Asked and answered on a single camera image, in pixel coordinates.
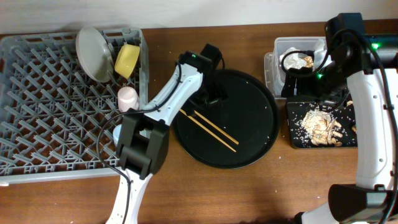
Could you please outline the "wooden chopstick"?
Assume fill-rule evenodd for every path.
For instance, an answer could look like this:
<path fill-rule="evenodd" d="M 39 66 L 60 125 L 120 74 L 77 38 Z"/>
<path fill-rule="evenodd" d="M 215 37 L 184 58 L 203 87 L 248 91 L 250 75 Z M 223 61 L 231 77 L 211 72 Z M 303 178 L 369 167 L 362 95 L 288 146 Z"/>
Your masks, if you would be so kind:
<path fill-rule="evenodd" d="M 221 138 L 219 138 L 216 134 L 214 134 L 212 131 L 210 131 L 208 128 L 206 128 L 204 125 L 202 125 L 199 121 L 197 121 L 195 118 L 193 118 L 192 116 L 189 116 L 186 114 L 186 112 L 184 112 L 184 110 L 180 110 L 180 112 L 182 114 L 184 114 L 186 117 L 188 117 L 190 120 L 192 120 L 196 125 L 198 125 L 199 127 L 201 127 L 202 129 L 204 129 L 208 134 L 210 134 L 211 136 L 213 136 L 215 139 L 217 139 L 220 143 L 224 144 L 226 147 L 228 147 L 230 150 L 232 150 L 233 152 L 236 152 L 235 149 L 233 149 L 229 144 L 227 144 L 226 142 L 224 142 Z"/>
<path fill-rule="evenodd" d="M 208 120 L 206 117 L 204 117 L 202 114 L 200 114 L 199 112 L 197 112 L 196 110 L 194 111 L 194 113 L 199 116 L 202 120 L 204 120 L 205 122 L 207 122 L 209 125 L 211 125 L 213 128 L 215 128 L 217 131 L 219 131 L 221 134 L 223 134 L 224 136 L 226 136 L 229 140 L 231 140 L 232 142 L 234 142 L 236 145 L 239 145 L 239 142 L 237 140 L 235 140 L 235 138 L 233 138 L 232 136 L 230 136 L 229 134 L 227 134 L 226 132 L 224 132 L 221 128 L 219 128 L 217 125 L 215 125 L 214 123 L 212 123 L 210 120 Z"/>

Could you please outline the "lower wooden chopstick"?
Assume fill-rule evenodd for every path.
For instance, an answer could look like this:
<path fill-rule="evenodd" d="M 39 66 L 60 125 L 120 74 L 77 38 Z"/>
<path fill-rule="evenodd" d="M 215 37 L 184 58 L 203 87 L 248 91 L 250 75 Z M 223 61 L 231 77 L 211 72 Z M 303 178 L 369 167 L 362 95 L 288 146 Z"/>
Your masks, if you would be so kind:
<path fill-rule="evenodd" d="M 230 150 L 232 150 L 233 152 L 236 152 L 235 149 L 233 149 L 229 144 L 227 144 L 226 142 L 224 142 L 221 138 L 219 138 L 216 134 L 214 134 L 212 131 L 210 131 L 208 128 L 206 128 L 204 125 L 202 125 L 199 121 L 197 121 L 195 118 L 193 118 L 192 116 L 189 116 L 186 114 L 186 112 L 184 112 L 184 110 L 180 110 L 180 112 L 182 114 L 184 114 L 186 117 L 188 117 L 190 120 L 192 120 L 196 125 L 198 125 L 199 127 L 201 127 L 202 129 L 204 129 L 208 134 L 210 134 L 211 136 L 213 136 L 215 139 L 217 139 L 220 143 L 224 144 L 226 147 L 228 147 Z"/>

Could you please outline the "clear plastic bin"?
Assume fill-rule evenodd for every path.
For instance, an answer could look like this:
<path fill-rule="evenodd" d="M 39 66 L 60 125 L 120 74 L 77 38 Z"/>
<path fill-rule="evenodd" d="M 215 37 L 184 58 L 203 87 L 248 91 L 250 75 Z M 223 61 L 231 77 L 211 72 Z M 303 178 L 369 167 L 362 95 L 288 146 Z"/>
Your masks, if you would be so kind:
<path fill-rule="evenodd" d="M 284 87 L 285 73 L 279 65 L 279 57 L 289 48 L 298 50 L 315 50 L 319 41 L 326 43 L 324 37 L 278 37 L 274 41 L 274 50 L 264 56 L 264 78 L 266 87 L 271 91 L 274 98 L 284 100 L 281 92 Z"/>

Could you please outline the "black rectangular tray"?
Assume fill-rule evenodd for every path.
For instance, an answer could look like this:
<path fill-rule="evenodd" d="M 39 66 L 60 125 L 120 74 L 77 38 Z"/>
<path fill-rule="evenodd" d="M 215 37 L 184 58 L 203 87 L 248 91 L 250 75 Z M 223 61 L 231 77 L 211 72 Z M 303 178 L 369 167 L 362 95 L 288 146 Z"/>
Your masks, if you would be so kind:
<path fill-rule="evenodd" d="M 327 147 L 325 145 L 316 146 L 312 144 L 310 136 L 300 124 L 307 112 L 315 109 L 319 109 L 319 104 L 315 100 L 311 100 L 309 96 L 295 96 L 287 100 L 287 121 L 293 148 Z M 343 135 L 342 138 L 339 138 L 342 147 L 357 147 L 356 133 L 351 129 L 355 125 L 354 106 L 341 106 L 332 111 L 331 115 L 342 125 L 339 129 Z"/>

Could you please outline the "food scraps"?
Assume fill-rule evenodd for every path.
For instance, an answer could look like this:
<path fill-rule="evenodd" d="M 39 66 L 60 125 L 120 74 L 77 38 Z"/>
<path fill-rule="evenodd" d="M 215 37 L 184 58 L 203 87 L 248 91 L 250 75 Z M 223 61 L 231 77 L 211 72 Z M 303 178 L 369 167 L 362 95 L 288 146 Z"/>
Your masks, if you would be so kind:
<path fill-rule="evenodd" d="M 331 112 L 341 106 L 353 105 L 347 88 L 337 91 L 330 96 L 329 101 L 318 101 L 319 109 L 307 112 L 302 120 L 301 127 L 310 136 L 310 142 L 316 146 L 341 147 L 342 138 L 341 123 L 332 117 Z"/>

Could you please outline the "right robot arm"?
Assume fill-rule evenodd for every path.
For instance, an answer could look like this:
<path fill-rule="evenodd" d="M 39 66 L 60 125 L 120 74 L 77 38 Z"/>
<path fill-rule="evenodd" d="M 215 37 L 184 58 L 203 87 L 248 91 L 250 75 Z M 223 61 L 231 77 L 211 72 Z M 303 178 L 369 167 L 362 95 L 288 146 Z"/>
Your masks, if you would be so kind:
<path fill-rule="evenodd" d="M 285 68 L 282 95 L 324 101 L 347 89 L 358 132 L 354 184 L 334 184 L 328 201 L 295 223 L 385 223 L 397 219 L 397 36 L 368 34 L 362 15 L 325 24 L 326 54 L 314 70 Z"/>

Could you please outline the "grey plate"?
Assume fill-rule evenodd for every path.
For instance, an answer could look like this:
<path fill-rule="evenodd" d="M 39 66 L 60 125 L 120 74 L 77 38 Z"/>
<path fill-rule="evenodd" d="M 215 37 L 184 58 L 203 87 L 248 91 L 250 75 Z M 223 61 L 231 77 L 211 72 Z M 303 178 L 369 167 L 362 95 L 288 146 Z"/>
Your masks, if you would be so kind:
<path fill-rule="evenodd" d="M 106 83 L 113 72 L 113 57 L 108 43 L 94 27 L 82 28 L 75 41 L 76 53 L 84 72 L 94 81 Z"/>

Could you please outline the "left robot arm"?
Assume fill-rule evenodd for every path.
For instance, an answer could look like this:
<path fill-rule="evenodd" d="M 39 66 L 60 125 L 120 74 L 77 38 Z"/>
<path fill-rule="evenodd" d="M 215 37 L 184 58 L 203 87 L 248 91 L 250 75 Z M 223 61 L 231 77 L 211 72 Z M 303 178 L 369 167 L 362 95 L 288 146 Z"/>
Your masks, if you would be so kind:
<path fill-rule="evenodd" d="M 193 116 L 195 110 L 211 108 L 226 98 L 224 89 L 213 82 L 223 62 L 219 48 L 210 44 L 199 54 L 181 54 L 170 80 L 143 110 L 119 115 L 122 123 L 115 139 L 121 178 L 108 223 L 137 223 L 146 187 L 167 157 L 170 125 L 178 112 L 187 104 L 185 112 Z"/>

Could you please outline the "upper wooden chopstick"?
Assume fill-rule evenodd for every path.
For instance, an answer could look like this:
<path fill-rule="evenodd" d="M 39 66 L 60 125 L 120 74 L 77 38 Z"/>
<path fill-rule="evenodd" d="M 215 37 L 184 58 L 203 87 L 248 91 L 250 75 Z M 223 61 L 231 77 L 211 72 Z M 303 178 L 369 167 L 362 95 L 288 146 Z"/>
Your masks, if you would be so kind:
<path fill-rule="evenodd" d="M 224 136 L 226 136 L 229 140 L 231 140 L 232 142 L 234 142 L 236 145 L 239 145 L 239 142 L 237 140 L 235 140 L 235 138 L 233 138 L 232 136 L 230 136 L 229 134 L 227 134 L 226 132 L 224 132 L 221 128 L 219 128 L 217 125 L 215 125 L 214 123 L 212 123 L 210 120 L 208 120 L 206 117 L 204 117 L 202 114 L 200 114 L 199 112 L 197 112 L 196 110 L 194 111 L 194 113 L 199 116 L 202 120 L 204 120 L 205 122 L 207 122 L 209 125 L 211 125 L 213 128 L 215 128 L 217 131 L 219 131 L 221 134 L 223 134 Z"/>

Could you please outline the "round black tray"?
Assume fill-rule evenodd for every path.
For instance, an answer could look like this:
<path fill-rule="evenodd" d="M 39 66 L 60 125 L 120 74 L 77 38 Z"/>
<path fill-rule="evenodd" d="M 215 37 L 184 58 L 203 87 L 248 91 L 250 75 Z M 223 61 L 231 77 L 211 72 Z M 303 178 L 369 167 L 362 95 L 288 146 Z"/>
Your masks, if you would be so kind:
<path fill-rule="evenodd" d="M 275 143 L 280 114 L 271 92 L 258 79 L 238 70 L 218 70 L 228 99 L 214 108 L 198 112 L 239 142 L 236 145 L 199 116 L 192 116 L 229 144 L 233 152 L 184 114 L 179 113 L 173 128 L 179 143 L 194 159 L 220 169 L 248 166 L 262 158 Z"/>

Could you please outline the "yellow bowl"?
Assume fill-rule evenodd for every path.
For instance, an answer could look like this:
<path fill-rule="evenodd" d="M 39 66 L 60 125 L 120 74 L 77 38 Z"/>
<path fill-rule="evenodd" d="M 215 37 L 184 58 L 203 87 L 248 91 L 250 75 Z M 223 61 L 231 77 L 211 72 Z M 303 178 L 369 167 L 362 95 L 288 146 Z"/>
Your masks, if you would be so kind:
<path fill-rule="evenodd" d="M 139 54 L 139 46 L 124 44 L 118 53 L 114 66 L 116 73 L 125 79 L 129 79 L 134 71 Z"/>

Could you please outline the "grey dishwasher rack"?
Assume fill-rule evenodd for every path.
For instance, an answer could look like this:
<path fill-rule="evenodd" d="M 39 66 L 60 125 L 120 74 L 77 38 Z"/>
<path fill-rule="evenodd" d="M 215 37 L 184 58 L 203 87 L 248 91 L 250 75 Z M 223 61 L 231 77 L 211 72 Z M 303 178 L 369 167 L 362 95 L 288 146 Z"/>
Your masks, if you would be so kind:
<path fill-rule="evenodd" d="M 113 135 L 102 125 L 118 113 L 123 86 L 147 103 L 149 53 L 140 29 L 101 35 L 113 56 L 124 44 L 140 47 L 131 78 L 92 80 L 80 67 L 74 32 L 1 39 L 1 185 L 114 175 Z"/>

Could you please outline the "blue cup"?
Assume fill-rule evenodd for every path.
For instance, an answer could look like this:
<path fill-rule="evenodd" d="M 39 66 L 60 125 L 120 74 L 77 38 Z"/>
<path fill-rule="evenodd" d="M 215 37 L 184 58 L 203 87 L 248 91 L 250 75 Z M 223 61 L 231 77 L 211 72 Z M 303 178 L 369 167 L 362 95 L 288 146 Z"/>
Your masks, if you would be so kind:
<path fill-rule="evenodd" d="M 121 132 L 121 125 L 119 124 L 113 129 L 113 142 L 115 146 L 118 145 L 120 132 Z"/>

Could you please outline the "white paper waste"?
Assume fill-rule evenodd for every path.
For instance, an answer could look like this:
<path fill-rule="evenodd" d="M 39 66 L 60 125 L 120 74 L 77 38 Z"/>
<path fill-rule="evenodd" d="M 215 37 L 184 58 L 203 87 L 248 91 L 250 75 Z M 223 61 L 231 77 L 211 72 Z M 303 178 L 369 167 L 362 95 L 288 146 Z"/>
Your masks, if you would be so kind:
<path fill-rule="evenodd" d="M 294 53 L 287 56 L 284 60 L 284 67 L 286 70 L 290 68 L 301 69 L 313 68 L 313 59 L 311 56 L 303 53 Z"/>

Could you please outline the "pink cup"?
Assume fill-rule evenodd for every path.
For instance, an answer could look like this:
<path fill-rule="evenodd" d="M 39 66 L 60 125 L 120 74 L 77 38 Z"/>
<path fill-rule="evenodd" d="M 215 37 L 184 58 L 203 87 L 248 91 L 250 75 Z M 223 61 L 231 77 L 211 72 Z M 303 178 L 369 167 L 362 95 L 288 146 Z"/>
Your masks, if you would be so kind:
<path fill-rule="evenodd" d="M 118 91 L 118 108 L 122 113 L 139 109 L 139 96 L 133 87 L 125 86 Z"/>

